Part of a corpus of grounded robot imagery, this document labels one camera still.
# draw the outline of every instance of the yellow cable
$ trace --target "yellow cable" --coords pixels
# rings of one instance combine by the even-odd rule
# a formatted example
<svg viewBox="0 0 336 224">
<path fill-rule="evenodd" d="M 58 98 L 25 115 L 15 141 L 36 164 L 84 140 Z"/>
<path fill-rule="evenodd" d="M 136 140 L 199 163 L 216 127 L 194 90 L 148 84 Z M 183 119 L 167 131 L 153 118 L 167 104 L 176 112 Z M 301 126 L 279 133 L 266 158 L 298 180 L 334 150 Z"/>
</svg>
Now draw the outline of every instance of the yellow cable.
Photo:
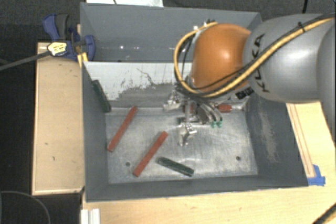
<svg viewBox="0 0 336 224">
<path fill-rule="evenodd" d="M 231 89 L 233 89 L 234 87 L 236 87 L 238 84 L 240 84 L 242 81 L 244 81 L 250 74 L 252 74 L 254 71 L 256 71 L 258 69 L 258 67 L 260 65 L 262 65 L 276 50 L 278 50 L 279 48 L 281 48 L 283 45 L 285 45 L 286 43 L 292 41 L 294 38 L 302 35 L 305 31 L 309 31 L 315 27 L 320 26 L 321 24 L 324 24 L 328 21 L 332 20 L 332 18 L 328 18 L 328 19 L 323 19 L 323 20 L 319 20 L 315 23 L 309 24 L 303 28 L 300 28 L 298 30 L 296 30 L 295 32 L 293 32 L 292 34 L 284 37 L 282 40 L 278 41 L 277 43 L 275 43 L 272 47 L 270 47 L 256 62 L 254 62 L 248 69 L 246 69 L 244 71 L 244 73 L 242 73 L 239 77 L 237 77 L 234 81 L 232 81 L 230 84 L 228 84 L 227 86 L 223 87 L 220 90 L 217 90 L 213 93 L 210 94 L 206 94 L 203 95 L 202 97 L 205 98 L 210 98 L 210 97 L 216 97 L 217 95 L 220 95 L 226 91 L 229 91 Z M 177 75 L 177 78 L 179 80 L 179 82 L 181 83 L 181 85 L 183 86 L 184 89 L 186 89 L 187 91 L 191 92 L 191 93 L 199 93 L 198 91 L 190 88 L 184 81 L 183 78 L 180 74 L 179 71 L 179 67 L 177 65 L 177 55 L 178 55 L 178 50 L 180 49 L 181 45 L 183 44 L 183 42 L 190 37 L 191 35 L 195 34 L 197 32 L 196 31 L 192 31 L 190 33 L 188 33 L 187 35 L 185 35 L 180 42 L 176 45 L 175 48 L 175 52 L 174 52 L 174 69 Z"/>
<path fill-rule="evenodd" d="M 201 31 L 205 28 L 208 28 L 208 27 L 211 27 L 211 26 L 214 26 L 218 24 L 217 22 L 213 22 L 213 23 L 209 23 L 209 24 L 206 24 L 206 25 L 203 25 L 201 27 L 199 27 L 198 29 L 194 30 L 194 31 L 191 31 L 189 32 L 188 34 L 186 34 L 176 45 L 175 47 L 175 50 L 174 50 L 174 56 L 173 56 L 173 60 L 174 60 L 174 70 L 176 72 L 176 76 L 177 76 L 177 80 L 178 82 L 181 83 L 181 85 L 189 92 L 192 92 L 192 93 L 198 93 L 198 91 L 195 91 L 194 89 L 190 88 L 188 86 L 187 83 L 185 83 L 185 81 L 183 80 L 182 76 L 181 76 L 181 73 L 180 73 L 180 70 L 179 70 L 179 64 L 178 64 L 178 61 L 177 61 L 177 58 L 178 58 L 178 55 L 179 55 L 179 50 L 180 50 L 180 47 L 183 45 L 183 43 L 188 39 L 190 38 L 191 36 L 195 35 L 198 31 Z"/>
</svg>

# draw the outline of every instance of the black floor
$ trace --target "black floor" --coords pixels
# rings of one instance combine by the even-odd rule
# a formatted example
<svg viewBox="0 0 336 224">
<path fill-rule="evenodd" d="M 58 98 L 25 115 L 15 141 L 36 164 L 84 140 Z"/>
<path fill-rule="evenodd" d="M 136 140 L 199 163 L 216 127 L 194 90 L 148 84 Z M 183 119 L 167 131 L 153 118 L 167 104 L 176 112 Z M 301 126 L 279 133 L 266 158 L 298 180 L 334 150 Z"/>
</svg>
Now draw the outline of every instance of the black floor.
<svg viewBox="0 0 336 224">
<path fill-rule="evenodd" d="M 67 13 L 79 22 L 79 2 L 84 0 L 0 0 L 0 59 L 19 60 L 35 53 L 39 39 L 47 39 L 41 20 L 50 13 Z M 304 0 L 163 0 L 164 6 L 260 12 L 263 19 L 301 13 Z M 307 13 L 335 11 L 332 0 L 309 0 Z M 30 193 L 34 127 L 34 64 L 0 72 L 0 189 Z M 78 222 L 79 195 L 42 199 L 52 223 Z M 46 223 L 36 201 L 3 194 L 1 223 Z"/>
</svg>

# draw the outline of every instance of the wooden table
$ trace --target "wooden table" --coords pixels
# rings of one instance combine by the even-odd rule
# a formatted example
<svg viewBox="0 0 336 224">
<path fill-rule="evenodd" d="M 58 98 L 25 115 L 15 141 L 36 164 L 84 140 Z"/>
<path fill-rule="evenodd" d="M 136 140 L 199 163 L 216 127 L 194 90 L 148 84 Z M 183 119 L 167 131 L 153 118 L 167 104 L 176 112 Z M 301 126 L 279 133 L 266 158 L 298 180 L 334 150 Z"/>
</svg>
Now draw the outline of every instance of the wooden table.
<svg viewBox="0 0 336 224">
<path fill-rule="evenodd" d="M 46 44 L 39 44 L 38 52 Z M 36 69 L 33 195 L 76 193 L 84 186 L 80 68 L 46 57 Z M 83 202 L 102 224 L 312 223 L 336 202 L 335 147 L 320 103 L 288 104 L 308 175 L 317 164 L 326 185 L 193 197 Z"/>
</svg>

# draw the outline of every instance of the orange object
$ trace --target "orange object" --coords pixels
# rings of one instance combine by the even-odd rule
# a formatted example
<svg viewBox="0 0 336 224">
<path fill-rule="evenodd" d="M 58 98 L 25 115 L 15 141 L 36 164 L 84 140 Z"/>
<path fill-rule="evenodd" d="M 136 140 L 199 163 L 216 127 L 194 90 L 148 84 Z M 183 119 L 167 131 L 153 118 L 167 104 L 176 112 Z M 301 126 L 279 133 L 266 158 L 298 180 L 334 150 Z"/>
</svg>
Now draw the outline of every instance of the orange object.
<svg viewBox="0 0 336 224">
<path fill-rule="evenodd" d="M 243 49 L 250 33 L 234 24 L 217 24 L 204 30 L 196 40 L 190 73 L 193 85 L 209 92 L 232 78 L 206 87 L 243 67 Z"/>
<path fill-rule="evenodd" d="M 232 111 L 232 106 L 230 104 L 219 104 L 217 109 L 220 113 L 229 113 Z"/>
<path fill-rule="evenodd" d="M 112 152 L 115 147 L 117 146 L 118 142 L 120 141 L 121 137 L 123 136 L 124 132 L 126 131 L 127 127 L 132 122 L 136 112 L 138 111 L 138 108 L 136 106 L 133 106 L 130 111 L 128 112 L 126 118 L 124 119 L 123 123 L 115 133 L 114 137 L 112 138 L 111 142 L 109 143 L 107 150 Z"/>
<path fill-rule="evenodd" d="M 141 172 L 145 169 L 149 161 L 152 159 L 154 154 L 158 151 L 160 146 L 163 144 L 165 139 L 167 138 L 168 134 L 166 132 L 162 132 L 159 136 L 159 138 L 155 141 L 151 149 L 147 152 L 147 154 L 144 156 L 144 158 L 140 161 L 138 166 L 133 171 L 133 175 L 136 177 L 139 177 Z"/>
</svg>

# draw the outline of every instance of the yellow label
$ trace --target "yellow label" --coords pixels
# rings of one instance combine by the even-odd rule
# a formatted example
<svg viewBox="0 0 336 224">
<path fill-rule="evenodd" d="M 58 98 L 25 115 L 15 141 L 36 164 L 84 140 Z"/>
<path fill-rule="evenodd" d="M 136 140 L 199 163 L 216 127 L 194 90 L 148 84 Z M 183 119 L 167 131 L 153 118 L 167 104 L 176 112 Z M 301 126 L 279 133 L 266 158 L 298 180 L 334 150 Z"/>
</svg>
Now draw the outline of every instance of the yellow label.
<svg viewBox="0 0 336 224">
<path fill-rule="evenodd" d="M 47 48 L 53 56 L 62 56 L 67 52 L 67 44 L 65 42 L 53 42 Z"/>
</svg>

